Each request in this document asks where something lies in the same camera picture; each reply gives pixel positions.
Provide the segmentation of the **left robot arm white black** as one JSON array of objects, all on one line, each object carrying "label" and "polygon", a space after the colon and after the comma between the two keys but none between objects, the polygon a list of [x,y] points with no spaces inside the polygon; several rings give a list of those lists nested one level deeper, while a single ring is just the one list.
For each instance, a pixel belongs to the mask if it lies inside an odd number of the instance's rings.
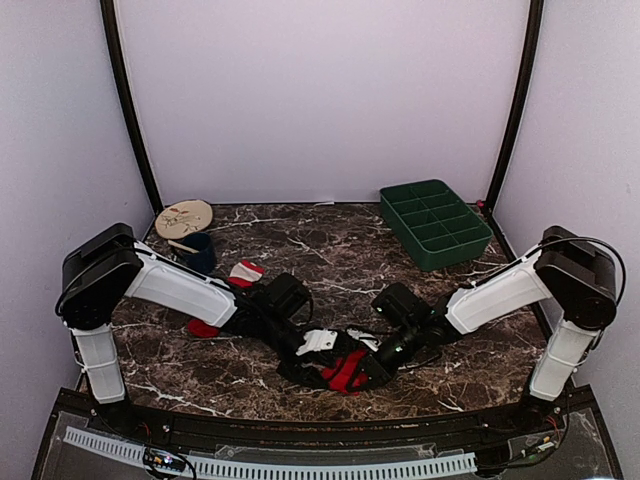
[{"label": "left robot arm white black", "polygon": [[310,364],[327,365],[338,334],[299,330],[290,321],[311,295],[294,276],[283,273],[260,285],[264,271],[243,260],[226,279],[174,262],[136,240],[130,226],[116,223],[67,255],[55,313],[71,331],[81,367],[100,405],[101,417],[120,436],[141,427],[140,412],[125,400],[112,328],[121,299],[136,298],[188,315],[210,329],[257,338],[275,351],[284,372],[303,373],[312,387],[322,382]]}]

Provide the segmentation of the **red santa sock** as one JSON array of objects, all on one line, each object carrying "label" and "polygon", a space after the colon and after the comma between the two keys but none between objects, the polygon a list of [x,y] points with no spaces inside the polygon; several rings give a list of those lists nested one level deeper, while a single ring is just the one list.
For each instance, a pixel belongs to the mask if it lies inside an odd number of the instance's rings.
[{"label": "red santa sock", "polygon": [[355,394],[369,381],[369,377],[359,366],[360,361],[367,355],[367,351],[359,349],[344,357],[339,357],[333,367],[324,368],[322,378],[332,391],[344,394]]}]

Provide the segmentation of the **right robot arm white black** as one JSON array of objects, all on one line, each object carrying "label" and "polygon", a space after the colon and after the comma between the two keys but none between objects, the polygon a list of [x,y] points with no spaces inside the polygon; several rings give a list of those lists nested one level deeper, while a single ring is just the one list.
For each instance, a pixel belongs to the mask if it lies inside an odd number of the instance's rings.
[{"label": "right robot arm white black", "polygon": [[552,299],[561,308],[546,349],[529,377],[528,396],[510,413],[521,434],[534,432],[583,357],[614,321],[627,282],[622,256],[608,243],[560,227],[498,272],[429,305],[402,283],[384,289],[374,308],[397,330],[355,364],[345,389],[384,386],[419,351],[452,344],[522,307]]}]

